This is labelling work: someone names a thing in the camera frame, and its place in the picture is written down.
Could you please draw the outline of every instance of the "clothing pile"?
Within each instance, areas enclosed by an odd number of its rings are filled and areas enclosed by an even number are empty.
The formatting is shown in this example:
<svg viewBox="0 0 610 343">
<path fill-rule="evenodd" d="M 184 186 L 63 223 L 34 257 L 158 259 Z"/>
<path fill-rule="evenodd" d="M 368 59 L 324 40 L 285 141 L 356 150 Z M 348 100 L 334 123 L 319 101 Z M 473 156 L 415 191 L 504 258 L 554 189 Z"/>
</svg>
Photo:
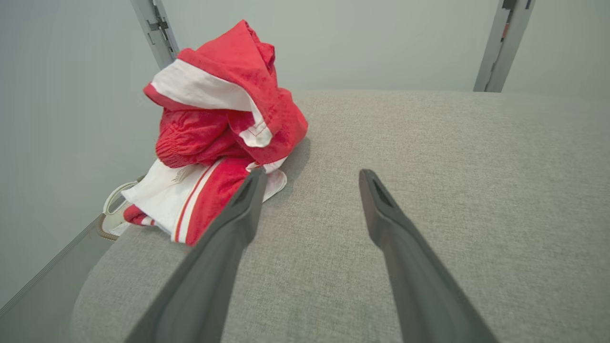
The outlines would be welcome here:
<svg viewBox="0 0 610 343">
<path fill-rule="evenodd" d="M 144 88 L 163 106 L 158 160 L 122 191 L 133 205 L 125 219 L 156 225 L 176 242 L 194 245 L 248 173 L 268 174 L 264 200 L 286 185 L 278 168 L 307 132 L 290 92 L 278 87 L 273 45 L 246 21 L 185 49 Z"/>
</svg>

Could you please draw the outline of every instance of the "white strap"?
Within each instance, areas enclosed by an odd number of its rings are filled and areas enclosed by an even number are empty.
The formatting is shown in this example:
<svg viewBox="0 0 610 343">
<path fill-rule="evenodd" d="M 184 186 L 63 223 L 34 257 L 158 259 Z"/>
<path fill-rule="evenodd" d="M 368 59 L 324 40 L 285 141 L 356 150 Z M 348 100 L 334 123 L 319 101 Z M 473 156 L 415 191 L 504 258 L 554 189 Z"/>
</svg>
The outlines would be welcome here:
<svg viewBox="0 0 610 343">
<path fill-rule="evenodd" d="M 110 212 L 110 204 L 113 202 L 113 199 L 115 199 L 117 194 L 119 194 L 122 190 L 134 187 L 136 184 L 138 184 L 138 181 L 127 182 L 126 184 L 122 184 L 118 186 L 115 190 L 113 190 L 112 193 L 110 193 L 110 195 L 108 196 L 108 198 L 106 198 L 102 213 L 104 213 L 105 215 L 113 215 L 117 213 L 117 211 L 121 208 L 123 204 L 125 204 L 125 201 L 127 200 L 124 200 L 120 206 L 117 206 L 117 208 L 113 212 Z"/>
</svg>

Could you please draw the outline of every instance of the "upholstered cushion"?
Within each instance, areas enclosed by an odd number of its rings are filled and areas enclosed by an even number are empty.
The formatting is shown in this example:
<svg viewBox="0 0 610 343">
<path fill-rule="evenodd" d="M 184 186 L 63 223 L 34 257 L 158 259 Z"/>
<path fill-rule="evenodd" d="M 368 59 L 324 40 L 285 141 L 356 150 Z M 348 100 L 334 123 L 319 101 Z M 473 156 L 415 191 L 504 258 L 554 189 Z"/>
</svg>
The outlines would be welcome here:
<svg viewBox="0 0 610 343">
<path fill-rule="evenodd" d="M 373 169 L 506 342 L 610 340 L 610 107 L 497 93 L 295 92 L 310 123 L 243 255 L 225 342 L 400 342 L 358 171 Z M 187 248 L 133 227 L 77 341 L 126 337 Z"/>
</svg>

